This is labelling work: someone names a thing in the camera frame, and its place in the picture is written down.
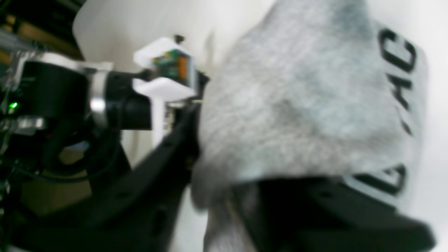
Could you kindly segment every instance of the white backdrop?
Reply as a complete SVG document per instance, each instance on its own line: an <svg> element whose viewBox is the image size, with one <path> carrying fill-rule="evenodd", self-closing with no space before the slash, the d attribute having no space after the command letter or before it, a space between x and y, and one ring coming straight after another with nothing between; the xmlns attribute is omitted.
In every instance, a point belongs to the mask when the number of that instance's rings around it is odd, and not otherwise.
<svg viewBox="0 0 448 252"><path fill-rule="evenodd" d="M448 1L368 0L372 16L426 53L429 85L422 161L411 205L404 211L429 223L448 251ZM89 0L75 19L75 38L88 61L112 61L136 71L133 52L161 37L184 35L200 70L212 75L235 41L258 23L274 0ZM131 164L151 149L150 132L125 132ZM206 213L197 213L189 191L171 251L200 252Z"/></svg>

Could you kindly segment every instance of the black cable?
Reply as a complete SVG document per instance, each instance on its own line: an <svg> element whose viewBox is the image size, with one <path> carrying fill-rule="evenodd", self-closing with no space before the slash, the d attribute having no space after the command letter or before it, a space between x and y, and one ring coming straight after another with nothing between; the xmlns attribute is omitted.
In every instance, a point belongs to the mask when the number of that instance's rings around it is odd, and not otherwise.
<svg viewBox="0 0 448 252"><path fill-rule="evenodd" d="M28 177L35 178L35 179L38 179L38 180L42 180L42 181L45 181L45 182L51 182L51 183L76 183L76 182L82 182L82 181L94 179L94 178L97 178L97 177L101 176L102 174L104 174L106 171L110 170L115 165L115 161L117 159L117 156L120 154L120 128L121 128L121 125L123 123L122 118L123 118L124 108L125 108L126 103L129 100L129 98L130 98L130 96L127 96L127 97L125 97L122 100L121 106L119 108L120 111L117 113L117 115L118 115L118 118L117 118L117 130L118 130L118 133L117 133L116 145L114 147L115 149L114 149L114 152L113 152L112 159L111 159L111 161L108 163L108 165L105 168L103 168L103 169L101 169L101 170L99 170L99 171L97 171L97 172L95 172L95 173L93 173L91 175L87 175L87 176L79 177L79 178L55 178L55 177L48 177L48 176L32 173L32 172L24 170L24 169L22 169L21 167L18 167L18 166L15 167L16 171L19 172L19 173L22 173L22 174L24 174L24 175L26 175Z"/></svg>

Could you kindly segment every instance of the silver metal ring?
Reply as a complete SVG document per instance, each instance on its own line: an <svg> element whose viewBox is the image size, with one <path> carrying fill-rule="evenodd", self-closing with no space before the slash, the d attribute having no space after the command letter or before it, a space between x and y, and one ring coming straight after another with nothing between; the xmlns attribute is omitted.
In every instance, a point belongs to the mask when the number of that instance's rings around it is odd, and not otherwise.
<svg viewBox="0 0 448 252"><path fill-rule="evenodd" d="M106 81L109 71L98 71L92 77L89 91L90 110L95 124L100 128L107 128L108 116L106 109Z"/></svg>
<svg viewBox="0 0 448 252"><path fill-rule="evenodd" d="M86 73L86 69L79 62L53 52L39 53L35 57L30 58L28 61L58 65L80 74Z"/></svg>

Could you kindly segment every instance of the gray fabric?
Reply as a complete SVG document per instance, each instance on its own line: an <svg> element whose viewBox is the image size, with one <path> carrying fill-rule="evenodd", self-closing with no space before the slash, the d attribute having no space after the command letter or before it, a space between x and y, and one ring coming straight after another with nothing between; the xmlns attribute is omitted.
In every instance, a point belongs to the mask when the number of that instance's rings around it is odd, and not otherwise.
<svg viewBox="0 0 448 252"><path fill-rule="evenodd" d="M192 193L393 167L403 132L366 3L279 0L206 89Z"/></svg>

